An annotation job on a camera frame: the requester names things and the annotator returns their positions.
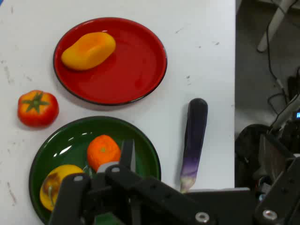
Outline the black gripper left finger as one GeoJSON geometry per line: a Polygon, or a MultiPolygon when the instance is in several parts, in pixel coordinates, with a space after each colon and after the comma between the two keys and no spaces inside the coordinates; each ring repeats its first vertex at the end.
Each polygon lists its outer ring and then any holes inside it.
{"type": "Polygon", "coordinates": [[[118,164],[93,178],[74,173],[63,179],[51,225],[215,225],[210,209],[161,181],[131,170],[135,143],[125,140],[118,164]]]}

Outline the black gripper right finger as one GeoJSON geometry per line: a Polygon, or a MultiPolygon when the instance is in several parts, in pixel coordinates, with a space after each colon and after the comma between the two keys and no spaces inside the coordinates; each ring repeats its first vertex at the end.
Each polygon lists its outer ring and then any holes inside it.
{"type": "Polygon", "coordinates": [[[281,174],[254,212],[257,225],[300,223],[300,158],[286,162],[281,174]]]}

